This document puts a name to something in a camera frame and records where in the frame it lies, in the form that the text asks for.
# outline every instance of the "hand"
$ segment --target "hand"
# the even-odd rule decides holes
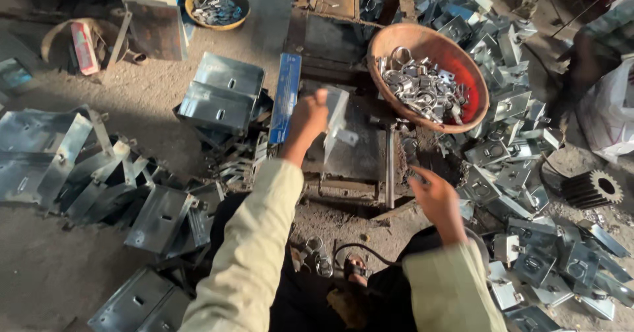
[[[328,125],[327,97],[328,91],[320,89],[297,103],[290,117],[289,136],[280,155],[282,159],[302,167],[306,150]]]
[[[423,214],[432,222],[444,245],[466,242],[467,234],[460,215],[458,193],[437,174],[428,169],[410,166],[415,173],[427,180],[423,184],[414,177],[407,182],[414,191],[416,202],[423,209]]]

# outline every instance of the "foot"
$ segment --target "foot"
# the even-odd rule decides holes
[[[348,281],[355,282],[359,285],[368,286],[368,279],[361,275],[361,271],[365,271],[368,267],[365,265],[363,259],[356,254],[349,254],[345,263],[349,265]]]

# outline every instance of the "black pants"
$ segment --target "black pants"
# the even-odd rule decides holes
[[[247,194],[227,197],[216,210],[211,229],[208,258],[218,252],[225,239],[225,225],[242,204]],[[442,245],[435,227],[414,235],[398,256],[438,248]],[[295,272],[287,244],[281,268],[280,284],[271,306],[270,331],[343,331],[345,324],[326,301],[333,288],[365,294],[367,303],[366,331],[416,331],[411,312],[411,289],[403,270],[390,266],[368,279],[367,289],[343,279],[325,278],[316,274]]]

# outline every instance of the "white plastic bag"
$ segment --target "white plastic bag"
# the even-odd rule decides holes
[[[634,150],[634,58],[601,78],[580,101],[577,114],[595,154],[616,163]]]

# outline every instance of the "sandal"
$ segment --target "sandal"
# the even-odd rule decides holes
[[[353,264],[353,260],[360,262],[362,266]],[[371,271],[368,270],[368,265],[365,263],[365,260],[360,257],[360,255],[348,253],[348,255],[345,256],[344,261],[344,279],[349,280],[350,275],[352,274],[356,274],[367,279],[370,277]]]

